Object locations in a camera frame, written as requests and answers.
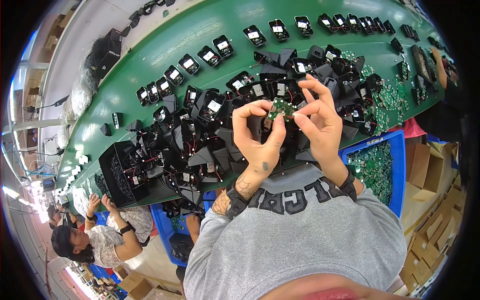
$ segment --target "forearm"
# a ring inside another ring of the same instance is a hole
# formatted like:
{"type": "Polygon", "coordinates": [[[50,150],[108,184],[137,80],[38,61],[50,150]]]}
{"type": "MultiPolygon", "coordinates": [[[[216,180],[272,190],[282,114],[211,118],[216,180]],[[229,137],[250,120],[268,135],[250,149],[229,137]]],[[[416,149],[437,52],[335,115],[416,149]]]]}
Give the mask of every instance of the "forearm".
{"type": "Polygon", "coordinates": [[[444,63],[442,62],[442,58],[441,57],[436,57],[435,58],[436,62],[437,62],[437,71],[438,71],[438,81],[440,82],[440,84],[442,85],[442,87],[444,89],[447,88],[447,73],[445,72],[445,68],[444,68],[444,63]]]}
{"type": "Polygon", "coordinates": [[[70,221],[72,221],[72,223],[76,223],[77,222],[77,217],[75,217],[74,214],[72,214],[71,212],[68,212],[69,216],[70,216],[70,221]]]}
{"type": "Polygon", "coordinates": [[[200,235],[199,232],[190,233],[190,236],[191,236],[191,238],[192,238],[192,241],[193,241],[193,244],[194,244],[194,245],[197,243],[197,240],[198,240],[199,235],[200,235]]]}
{"type": "MultiPolygon", "coordinates": [[[[340,157],[332,159],[328,163],[322,163],[320,167],[323,175],[330,179],[337,187],[342,186],[345,180],[347,180],[348,170],[340,157]]],[[[363,191],[363,184],[357,178],[353,181],[353,186],[355,187],[357,195],[363,191]]]]}
{"type": "MultiPolygon", "coordinates": [[[[249,200],[253,194],[258,190],[265,177],[255,172],[253,168],[248,166],[246,170],[240,174],[235,182],[235,190],[245,199],[249,200]]],[[[225,215],[225,212],[230,205],[230,198],[227,196],[227,191],[224,190],[215,200],[212,210],[218,215],[225,215]]]]}
{"type": "MultiPolygon", "coordinates": [[[[128,226],[128,223],[120,216],[120,213],[114,214],[113,219],[120,229],[128,226]]],[[[141,252],[142,247],[140,246],[140,242],[135,235],[135,231],[129,230],[123,233],[123,240],[125,241],[125,246],[128,248],[128,250],[141,252]]]]}
{"type": "Polygon", "coordinates": [[[94,212],[92,210],[87,210],[87,218],[85,219],[85,230],[90,230],[93,227],[95,227],[96,223],[95,221],[90,221],[88,217],[93,218],[94,212]]]}

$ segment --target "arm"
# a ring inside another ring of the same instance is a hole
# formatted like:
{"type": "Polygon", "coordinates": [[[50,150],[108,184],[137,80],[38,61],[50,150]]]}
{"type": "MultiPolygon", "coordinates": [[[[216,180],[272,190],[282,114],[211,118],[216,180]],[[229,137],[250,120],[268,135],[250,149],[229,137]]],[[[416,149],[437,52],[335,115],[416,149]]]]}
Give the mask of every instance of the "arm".
{"type": "MultiPolygon", "coordinates": [[[[280,157],[280,147],[285,139],[286,129],[281,114],[273,122],[273,130],[267,141],[261,144],[252,139],[247,128],[247,118],[251,115],[265,116],[272,103],[259,100],[249,103],[233,111],[233,138],[240,149],[248,167],[235,181],[235,190],[246,200],[257,191],[262,182],[272,173],[280,157]]],[[[205,273],[212,249],[231,220],[225,216],[230,205],[226,191],[215,200],[212,209],[205,214],[198,237],[194,234],[195,246],[190,253],[185,272],[184,288],[187,298],[195,298],[195,293],[204,286],[205,273]]]]}
{"type": "MultiPolygon", "coordinates": [[[[128,226],[128,223],[121,217],[115,204],[110,201],[106,194],[102,197],[102,203],[113,216],[115,223],[117,223],[120,229],[128,226]]],[[[143,248],[138,241],[135,231],[129,230],[125,232],[123,234],[123,240],[125,241],[125,244],[115,246],[115,253],[121,261],[124,262],[142,253],[143,248]]]]}
{"type": "MultiPolygon", "coordinates": [[[[90,202],[88,203],[88,208],[87,208],[87,217],[93,218],[99,203],[100,203],[100,197],[97,194],[91,194],[90,202]]],[[[91,230],[93,227],[95,227],[95,225],[96,225],[95,221],[90,221],[88,218],[85,219],[85,230],[91,230]]]]}
{"type": "MultiPolygon", "coordinates": [[[[309,138],[312,155],[320,164],[323,175],[339,187],[347,179],[348,170],[338,156],[343,123],[335,111],[332,94],[311,75],[307,75],[306,81],[300,81],[299,87],[308,105],[294,113],[295,122],[309,138]],[[318,93],[320,99],[315,100],[310,89],[318,93]]],[[[353,186],[357,195],[363,191],[363,184],[357,178],[353,186]]]]}
{"type": "Polygon", "coordinates": [[[186,217],[185,222],[187,223],[187,229],[192,238],[193,244],[195,245],[200,235],[200,218],[195,214],[189,214],[186,217]]]}
{"type": "Polygon", "coordinates": [[[430,47],[430,50],[432,51],[432,55],[435,58],[435,62],[437,65],[437,71],[438,71],[438,81],[442,85],[444,89],[447,89],[447,72],[445,72],[444,68],[444,63],[442,62],[442,56],[440,55],[440,52],[438,51],[437,48],[435,47],[430,47]]]}
{"type": "Polygon", "coordinates": [[[75,223],[77,225],[77,228],[80,228],[82,222],[70,211],[68,212],[68,214],[70,215],[70,221],[72,221],[72,223],[75,223]]]}

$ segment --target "black product box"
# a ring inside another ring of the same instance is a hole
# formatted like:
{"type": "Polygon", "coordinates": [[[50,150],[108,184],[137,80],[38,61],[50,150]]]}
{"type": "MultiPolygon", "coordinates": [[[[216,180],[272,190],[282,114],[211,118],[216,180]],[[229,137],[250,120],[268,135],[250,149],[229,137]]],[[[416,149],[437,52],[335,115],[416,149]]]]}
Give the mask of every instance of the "black product box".
{"type": "Polygon", "coordinates": [[[149,195],[145,185],[132,190],[123,173],[122,162],[127,157],[126,150],[131,147],[132,143],[130,141],[113,143],[98,159],[103,177],[112,196],[111,200],[117,208],[136,203],[149,195]]]}
{"type": "Polygon", "coordinates": [[[93,71],[93,77],[103,79],[119,61],[122,38],[121,32],[114,28],[103,38],[104,52],[100,55],[104,56],[93,71]]]}

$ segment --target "circuit board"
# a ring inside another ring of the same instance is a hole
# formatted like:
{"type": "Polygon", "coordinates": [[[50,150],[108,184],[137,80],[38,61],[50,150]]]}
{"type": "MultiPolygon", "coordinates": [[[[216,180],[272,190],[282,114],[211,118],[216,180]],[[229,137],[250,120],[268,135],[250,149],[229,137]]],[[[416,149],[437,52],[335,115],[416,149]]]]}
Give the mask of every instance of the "circuit board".
{"type": "Polygon", "coordinates": [[[398,91],[398,97],[400,101],[400,106],[398,107],[398,124],[401,125],[403,123],[404,112],[408,110],[408,103],[407,103],[407,90],[403,85],[403,81],[400,76],[395,76],[396,81],[396,88],[398,91]]]}
{"type": "Polygon", "coordinates": [[[402,61],[401,64],[402,64],[402,74],[400,77],[404,80],[408,80],[408,72],[410,72],[410,66],[406,61],[402,61]]]}
{"type": "Polygon", "coordinates": [[[417,91],[416,92],[416,101],[417,101],[417,104],[420,105],[420,103],[422,101],[425,101],[425,99],[427,98],[427,90],[426,89],[419,89],[419,88],[415,88],[415,90],[417,91]]]}
{"type": "Polygon", "coordinates": [[[368,108],[370,114],[373,114],[373,117],[376,120],[376,127],[374,135],[380,135],[382,132],[387,132],[389,118],[386,113],[384,113],[378,106],[371,106],[368,108]]]}
{"type": "Polygon", "coordinates": [[[368,76],[372,75],[375,73],[373,68],[367,64],[363,65],[363,68],[361,69],[361,74],[360,74],[360,82],[365,82],[368,76]]]}
{"type": "Polygon", "coordinates": [[[295,111],[297,111],[296,105],[293,105],[290,102],[283,101],[282,99],[276,97],[275,99],[273,99],[272,107],[268,112],[267,119],[275,120],[278,114],[282,114],[285,122],[288,122],[293,119],[292,114],[295,111]]]}
{"type": "Polygon", "coordinates": [[[351,51],[342,51],[342,55],[340,56],[341,58],[345,58],[347,60],[355,62],[357,58],[355,57],[355,53],[351,51]]]}
{"type": "Polygon", "coordinates": [[[390,204],[393,194],[393,158],[390,149],[390,143],[385,141],[347,155],[347,164],[355,177],[371,188],[385,205],[390,204]]]}

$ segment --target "green workbench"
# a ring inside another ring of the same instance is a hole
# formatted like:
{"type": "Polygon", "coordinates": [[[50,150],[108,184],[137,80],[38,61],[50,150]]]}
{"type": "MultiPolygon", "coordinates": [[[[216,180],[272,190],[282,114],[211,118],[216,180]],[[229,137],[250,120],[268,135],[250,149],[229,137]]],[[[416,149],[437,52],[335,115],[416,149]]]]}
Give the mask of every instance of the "green workbench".
{"type": "MultiPolygon", "coordinates": [[[[123,113],[123,126],[136,119],[141,120],[144,126],[150,125],[153,121],[152,114],[158,105],[142,107],[135,92],[140,86],[146,86],[160,78],[169,65],[177,65],[184,54],[189,53],[195,57],[202,69],[194,76],[184,72],[186,76],[184,83],[175,89],[175,94],[181,103],[183,103],[187,85],[201,89],[218,88],[223,92],[227,89],[225,83],[241,71],[247,70],[250,74],[258,73],[261,65],[249,69],[250,65],[256,63],[253,60],[253,52],[257,48],[242,32],[252,24],[259,27],[267,38],[267,43],[261,47],[262,50],[280,52],[281,48],[296,48],[299,57],[306,57],[312,45],[325,48],[326,45],[331,44],[341,51],[352,51],[356,56],[365,56],[365,63],[371,65],[382,78],[390,80],[387,84],[395,86],[396,64],[402,61],[402,57],[390,46],[393,36],[389,33],[374,33],[367,36],[363,32],[331,34],[326,28],[317,24],[318,16],[322,13],[327,13],[329,16],[341,13],[345,17],[348,13],[352,13],[357,16],[368,15],[372,18],[378,16],[382,21],[388,19],[396,30],[395,36],[405,49],[405,58],[413,74],[416,74],[416,70],[409,47],[414,44],[423,48],[429,47],[428,36],[441,40],[429,22],[393,0],[328,1],[328,3],[321,0],[206,0],[154,30],[126,54],[104,79],[98,93],[93,97],[92,104],[79,118],[73,129],[60,165],[57,188],[65,185],[66,179],[71,175],[71,168],[78,165],[75,153],[81,150],[89,157],[89,162],[82,166],[82,172],[76,176],[72,186],[84,187],[88,193],[86,179],[89,178],[92,190],[100,194],[94,180],[94,174],[101,173],[98,158],[112,143],[129,139],[128,132],[124,128],[113,129],[112,113],[123,113]],[[312,36],[304,38],[298,32],[294,16],[299,15],[309,17],[314,31],[312,36]],[[285,43],[277,42],[268,27],[267,23],[275,18],[282,19],[290,33],[290,39],[285,43]],[[400,29],[402,24],[411,25],[417,31],[420,42],[415,43],[413,39],[406,38],[400,29]],[[200,61],[197,52],[205,45],[213,48],[212,40],[220,35],[226,35],[227,38],[232,39],[231,44],[235,55],[213,69],[200,61]],[[104,136],[100,131],[104,123],[110,124],[113,130],[111,137],[104,136]]],[[[417,105],[410,92],[410,82],[411,80],[405,82],[409,110],[405,112],[404,120],[429,108],[440,101],[444,95],[441,91],[438,95],[430,96],[425,102],[417,105]]],[[[387,111],[387,114],[390,120],[389,126],[397,125],[396,112],[387,111]]],[[[343,140],[340,147],[347,147],[366,138],[368,136],[357,134],[353,140],[343,140]]],[[[288,165],[295,163],[298,162],[290,161],[288,165]]],[[[233,177],[235,175],[231,174],[223,184],[226,185],[233,177]]],[[[214,188],[218,188],[218,184],[206,186],[204,190],[214,188]]],[[[74,211],[71,190],[67,198],[74,211]]],[[[147,205],[171,199],[164,198],[162,195],[150,195],[134,205],[147,205]]],[[[105,208],[101,205],[99,211],[102,210],[105,208]]]]}

